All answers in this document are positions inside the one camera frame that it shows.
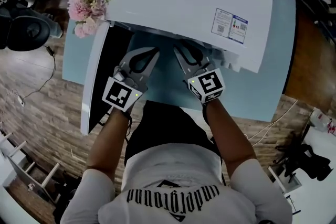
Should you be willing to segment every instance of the table surface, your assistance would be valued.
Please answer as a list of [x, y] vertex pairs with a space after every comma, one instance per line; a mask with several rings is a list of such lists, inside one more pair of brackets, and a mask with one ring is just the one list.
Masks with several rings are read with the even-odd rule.
[[[295, 24], [295, 0], [274, 0], [267, 45], [259, 72], [245, 69], [235, 72], [222, 68], [226, 91], [220, 99], [231, 116], [261, 121], [272, 119], [287, 78]], [[94, 36], [79, 39], [72, 33], [74, 26], [74, 21], [70, 20], [62, 75], [66, 80], [84, 84]], [[152, 73], [149, 90], [144, 98], [200, 110], [198, 100], [184, 88], [180, 75], [176, 75], [183, 76], [175, 58], [170, 57], [172, 40], [136, 33], [131, 47], [139, 47], [144, 42], [146, 46], [160, 44], [161, 55], [164, 55]]]

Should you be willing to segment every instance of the person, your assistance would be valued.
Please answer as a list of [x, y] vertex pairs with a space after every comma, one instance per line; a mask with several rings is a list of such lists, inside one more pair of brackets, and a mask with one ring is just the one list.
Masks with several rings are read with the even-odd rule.
[[[115, 197], [129, 117], [114, 108], [61, 223], [291, 223], [291, 206], [221, 102], [207, 103], [204, 115], [215, 143], [181, 108], [147, 101]], [[230, 187], [222, 180], [222, 158]]]

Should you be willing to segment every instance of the floor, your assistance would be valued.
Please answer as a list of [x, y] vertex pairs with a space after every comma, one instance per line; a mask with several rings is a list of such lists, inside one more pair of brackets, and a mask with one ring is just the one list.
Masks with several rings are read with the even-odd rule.
[[[19, 144], [27, 140], [25, 152], [44, 170], [50, 171], [56, 163], [60, 163], [60, 171], [63, 169], [75, 176], [80, 176], [85, 169], [88, 152], [101, 127], [96, 126], [89, 136], [80, 134], [83, 86], [61, 78], [64, 43], [69, 20], [66, 6], [67, 0], [40, 0], [36, 6], [36, 9], [41, 12], [54, 14], [56, 21], [61, 24], [65, 32], [60, 39], [50, 39], [46, 44], [56, 53], [55, 75], [40, 92], [32, 94], [25, 100], [24, 108], [13, 99], [12, 89], [17, 90], [21, 97], [38, 89], [50, 77], [54, 67], [53, 59], [44, 47], [32, 52], [13, 52], [7, 49], [0, 51], [0, 109], [4, 111], [0, 114], [0, 120], [4, 122], [3, 130], [6, 133], [13, 132], [13, 143]], [[312, 34], [316, 37], [311, 39], [306, 37]], [[300, 15], [292, 72], [285, 91], [286, 95], [281, 96], [273, 121], [282, 116], [296, 99], [299, 101], [268, 132], [262, 142], [254, 147], [265, 170], [279, 155], [275, 146], [286, 143], [291, 131], [300, 132], [304, 128], [312, 106], [328, 110], [336, 83], [334, 79], [334, 74], [336, 74], [335, 52], [328, 46], [315, 26], [310, 25], [304, 15]], [[315, 63], [313, 67], [311, 67], [312, 64], [305, 64], [313, 62]], [[143, 105], [144, 102], [140, 101], [134, 106], [132, 113], [134, 121], [140, 121]], [[208, 135], [211, 135], [200, 113], [192, 113], [191, 116]], [[252, 137], [269, 124], [239, 118], [234, 118], [234, 120], [248, 137]], [[134, 123], [132, 130], [137, 125], [138, 123]], [[261, 132], [252, 139], [252, 144], [257, 143], [263, 135], [264, 132]], [[117, 191], [120, 191], [124, 170], [125, 146], [126, 144], [124, 144], [116, 172]], [[223, 172], [228, 182], [225, 167], [223, 167]], [[19, 188], [18, 185], [18, 182], [12, 184], [9, 191]], [[18, 193], [16, 193], [16, 199], [20, 199]], [[29, 209], [29, 203], [23, 201], [22, 203]]]

